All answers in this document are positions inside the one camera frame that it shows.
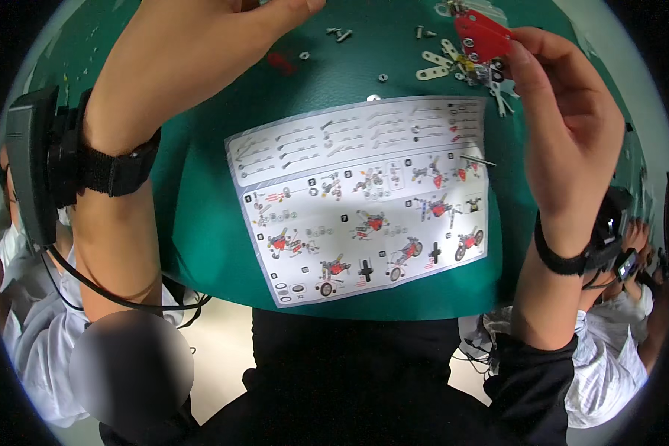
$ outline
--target green table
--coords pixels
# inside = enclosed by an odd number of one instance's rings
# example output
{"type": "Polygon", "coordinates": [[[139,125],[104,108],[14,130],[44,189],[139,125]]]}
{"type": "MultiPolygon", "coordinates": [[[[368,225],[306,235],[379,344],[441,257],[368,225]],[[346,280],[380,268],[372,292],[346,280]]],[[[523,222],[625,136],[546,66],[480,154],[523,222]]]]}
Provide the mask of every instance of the green table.
{"type": "MultiPolygon", "coordinates": [[[[452,20],[436,14],[436,3],[369,0],[355,7],[351,2],[330,1],[321,13],[287,34],[271,50],[296,66],[296,74],[282,76],[262,60],[211,100],[167,122],[152,171],[165,274],[218,298],[276,309],[242,220],[225,160],[226,137],[298,113],[361,102],[370,94],[383,98],[478,95],[489,99],[486,157],[498,164],[489,169],[488,256],[390,290],[284,311],[372,320],[426,320],[478,314],[490,310],[497,300],[507,300],[514,290],[536,213],[524,177],[524,117],[520,103],[512,99],[515,115],[500,119],[487,89],[470,88],[453,76],[426,82],[414,77],[416,70],[430,66],[421,59],[422,51],[438,52],[444,37],[457,41],[452,20]],[[439,36],[414,39],[417,24],[439,36]],[[324,32],[332,26],[352,29],[354,36],[337,44],[324,32]],[[297,58],[301,51],[309,51],[312,56],[302,62],[297,58]],[[389,81],[379,83],[379,74],[387,74],[389,81]]],[[[575,41],[569,21],[552,1],[497,0],[495,5],[506,12],[510,26],[540,26],[575,41]]],[[[85,2],[63,26],[50,53],[46,51],[40,58],[30,89],[68,84],[70,97],[62,89],[60,100],[75,106],[81,91],[94,84],[108,49],[137,7],[136,0],[127,0],[114,11],[111,4],[85,2]]],[[[596,58],[593,64],[631,122],[604,65],[596,58]]],[[[613,183],[633,192],[636,215],[651,208],[648,203],[643,209],[641,165],[639,140],[633,131],[628,132],[613,183]]]]}

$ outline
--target black wearable device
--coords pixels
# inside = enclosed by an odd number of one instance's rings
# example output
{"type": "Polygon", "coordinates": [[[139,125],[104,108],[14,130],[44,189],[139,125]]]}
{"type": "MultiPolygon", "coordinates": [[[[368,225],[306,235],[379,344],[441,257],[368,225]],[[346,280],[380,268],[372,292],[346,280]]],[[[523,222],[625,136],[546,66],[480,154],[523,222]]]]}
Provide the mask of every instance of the black wearable device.
{"type": "Polygon", "coordinates": [[[590,242],[582,253],[573,258],[562,258],[550,249],[545,242],[540,223],[540,212],[538,212],[534,237],[541,260],[550,271],[561,275],[583,275],[588,271],[609,271],[617,264],[618,257],[623,254],[622,238],[628,218],[627,208],[630,204],[629,192],[611,186],[600,206],[590,242]]]}
{"type": "Polygon", "coordinates": [[[136,192],[156,158],[160,129],[125,156],[108,156],[84,144],[82,121],[91,92],[81,95],[76,109],[57,108],[59,87],[51,86],[20,96],[7,113],[15,197],[30,242],[41,247],[56,241],[57,209],[75,204],[80,191],[89,188],[109,197],[136,192]]]}

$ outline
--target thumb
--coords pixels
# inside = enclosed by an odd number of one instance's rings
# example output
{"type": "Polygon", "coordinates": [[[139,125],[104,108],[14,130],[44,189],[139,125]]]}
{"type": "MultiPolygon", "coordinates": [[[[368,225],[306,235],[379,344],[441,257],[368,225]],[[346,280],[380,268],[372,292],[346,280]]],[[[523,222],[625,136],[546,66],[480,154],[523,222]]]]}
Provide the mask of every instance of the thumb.
{"type": "Polygon", "coordinates": [[[552,85],[543,67],[522,43],[515,40],[511,40],[511,50],[508,52],[507,60],[515,81],[516,93],[521,96],[526,125],[530,129],[531,137],[546,134],[559,137],[564,122],[552,85]]]}
{"type": "Polygon", "coordinates": [[[253,31],[265,33],[274,42],[319,12],[324,3],[325,0],[270,0],[246,14],[255,22],[253,31]]]}

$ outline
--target screw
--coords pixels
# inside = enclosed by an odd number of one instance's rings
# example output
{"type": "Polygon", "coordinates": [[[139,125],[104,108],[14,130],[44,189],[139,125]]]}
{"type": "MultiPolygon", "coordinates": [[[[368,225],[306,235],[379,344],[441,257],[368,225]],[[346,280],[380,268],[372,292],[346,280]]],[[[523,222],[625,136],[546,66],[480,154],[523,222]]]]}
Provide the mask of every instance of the screw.
{"type": "Polygon", "coordinates": [[[337,43],[341,43],[341,42],[345,41],[345,39],[347,39],[351,35],[352,35],[352,30],[348,29],[346,33],[342,34],[339,37],[339,39],[337,39],[337,43]]]}

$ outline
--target instruction sheet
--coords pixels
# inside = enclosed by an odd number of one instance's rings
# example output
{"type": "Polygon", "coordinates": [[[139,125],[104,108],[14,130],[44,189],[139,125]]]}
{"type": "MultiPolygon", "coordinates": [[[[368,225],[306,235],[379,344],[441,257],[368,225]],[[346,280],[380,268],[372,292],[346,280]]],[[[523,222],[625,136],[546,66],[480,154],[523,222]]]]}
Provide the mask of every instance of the instruction sheet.
{"type": "Polygon", "coordinates": [[[391,288],[484,258],[485,101],[415,96],[293,116],[225,140],[279,308],[391,288]]]}

